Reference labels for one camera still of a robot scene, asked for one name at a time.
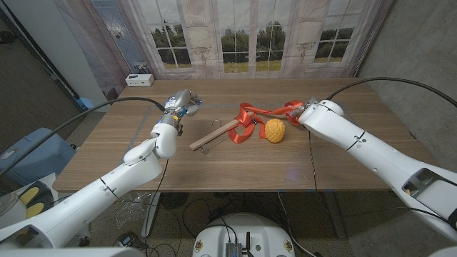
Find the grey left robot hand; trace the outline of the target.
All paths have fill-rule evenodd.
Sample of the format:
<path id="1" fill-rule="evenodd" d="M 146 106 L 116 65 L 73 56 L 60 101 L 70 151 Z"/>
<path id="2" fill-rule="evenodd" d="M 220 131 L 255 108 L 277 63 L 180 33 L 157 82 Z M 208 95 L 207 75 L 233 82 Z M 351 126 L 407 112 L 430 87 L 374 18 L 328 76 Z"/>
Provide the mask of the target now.
<path id="1" fill-rule="evenodd" d="M 202 100 L 195 92 L 183 89 L 170 96 L 164 108 L 177 117 L 194 116 L 201 104 Z"/>

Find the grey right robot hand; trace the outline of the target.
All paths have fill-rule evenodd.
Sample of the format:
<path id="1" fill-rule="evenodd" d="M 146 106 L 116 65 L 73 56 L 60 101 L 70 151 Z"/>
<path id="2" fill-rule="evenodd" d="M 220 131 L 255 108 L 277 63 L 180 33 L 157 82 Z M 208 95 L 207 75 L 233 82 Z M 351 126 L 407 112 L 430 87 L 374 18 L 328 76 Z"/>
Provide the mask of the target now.
<path id="1" fill-rule="evenodd" d="M 306 109 L 308 109 L 312 104 L 318 103 L 318 100 L 315 98 L 309 99 L 305 104 L 296 104 L 294 109 L 288 113 L 291 118 L 298 118 Z"/>

